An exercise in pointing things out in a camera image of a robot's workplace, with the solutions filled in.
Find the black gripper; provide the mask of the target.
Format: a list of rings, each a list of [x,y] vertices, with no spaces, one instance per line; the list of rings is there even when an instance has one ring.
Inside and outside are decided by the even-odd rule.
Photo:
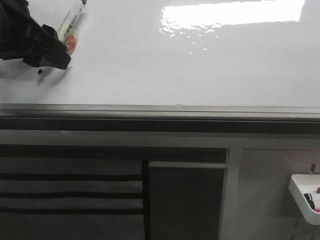
[[[56,30],[39,25],[30,15],[26,0],[0,2],[0,58],[22,59],[34,68],[66,70],[71,57]]]

